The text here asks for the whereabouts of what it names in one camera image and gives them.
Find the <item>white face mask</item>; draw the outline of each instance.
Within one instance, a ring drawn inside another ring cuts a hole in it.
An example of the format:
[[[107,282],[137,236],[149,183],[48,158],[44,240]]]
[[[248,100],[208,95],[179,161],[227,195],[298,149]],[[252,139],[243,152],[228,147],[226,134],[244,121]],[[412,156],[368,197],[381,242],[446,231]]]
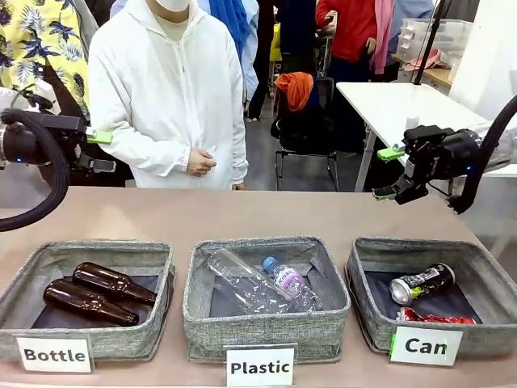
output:
[[[156,0],[156,2],[170,12],[185,11],[190,4],[190,0]]]

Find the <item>person's left hand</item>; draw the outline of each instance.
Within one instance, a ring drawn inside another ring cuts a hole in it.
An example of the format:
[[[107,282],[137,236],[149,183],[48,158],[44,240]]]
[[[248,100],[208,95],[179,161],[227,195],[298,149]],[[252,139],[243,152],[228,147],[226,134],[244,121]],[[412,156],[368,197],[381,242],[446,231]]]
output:
[[[366,48],[368,50],[368,55],[375,51],[375,47],[377,46],[377,41],[373,38],[368,38],[366,41]]]

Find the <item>person in red sweater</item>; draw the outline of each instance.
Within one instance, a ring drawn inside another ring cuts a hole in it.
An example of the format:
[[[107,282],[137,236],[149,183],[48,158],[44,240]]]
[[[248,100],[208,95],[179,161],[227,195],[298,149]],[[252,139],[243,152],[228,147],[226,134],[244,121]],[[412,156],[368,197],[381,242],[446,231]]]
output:
[[[335,83],[368,82],[370,58],[375,51],[377,37],[375,1],[320,0],[317,4],[318,27],[325,27],[336,15],[338,17],[327,71]],[[339,92],[334,93],[332,111],[339,149],[363,152],[364,122]]]

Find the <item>white sign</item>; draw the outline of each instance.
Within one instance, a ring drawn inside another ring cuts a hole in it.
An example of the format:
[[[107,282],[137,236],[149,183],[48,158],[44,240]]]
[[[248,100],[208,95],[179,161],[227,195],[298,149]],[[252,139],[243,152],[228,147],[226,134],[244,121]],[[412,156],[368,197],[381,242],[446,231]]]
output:
[[[410,364],[454,365],[462,331],[397,328],[391,361]]]
[[[25,370],[32,372],[90,373],[86,339],[17,337]]]
[[[227,386],[290,386],[294,348],[228,350]]]

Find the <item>table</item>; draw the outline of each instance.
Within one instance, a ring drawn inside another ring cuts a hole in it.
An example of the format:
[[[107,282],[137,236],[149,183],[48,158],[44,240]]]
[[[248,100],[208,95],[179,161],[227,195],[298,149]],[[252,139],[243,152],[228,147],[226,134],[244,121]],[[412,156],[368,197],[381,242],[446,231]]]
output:
[[[402,58],[398,57],[397,54],[392,54],[391,58],[393,58],[395,61],[399,62],[402,66],[407,64],[407,61],[404,61]],[[425,69],[423,71],[424,76],[428,77],[432,82],[436,83],[437,85],[443,86],[446,89],[451,89],[452,82],[449,81],[449,74],[451,73],[450,69],[440,69],[440,68],[430,68]]]
[[[70,188],[63,204],[39,223],[8,232],[10,246],[0,247],[0,290],[26,258],[54,240],[136,238],[165,241],[174,247],[178,276],[165,334],[149,363],[101,364],[91,375],[24,373],[19,365],[0,362],[0,381],[9,383],[88,386],[223,386],[223,365],[187,360],[182,299],[192,248],[219,238],[318,236],[326,241],[342,271],[351,243],[359,236],[448,238],[479,243],[436,197],[399,206],[377,202],[367,193],[208,192],[139,188]],[[458,360],[454,368],[390,364],[371,352],[353,311],[343,336],[343,358],[337,364],[298,365],[294,383],[306,387],[419,388],[497,386],[517,382],[517,356],[488,361]]]
[[[373,146],[379,137],[386,147],[401,144],[408,115],[417,112],[419,124],[438,125],[455,130],[481,124],[486,120],[428,85],[412,83],[340,82],[338,90],[345,96],[370,128],[366,149],[355,182],[355,191],[362,192]],[[406,165],[407,155],[398,160]],[[485,173],[486,177],[517,177],[517,164]]]

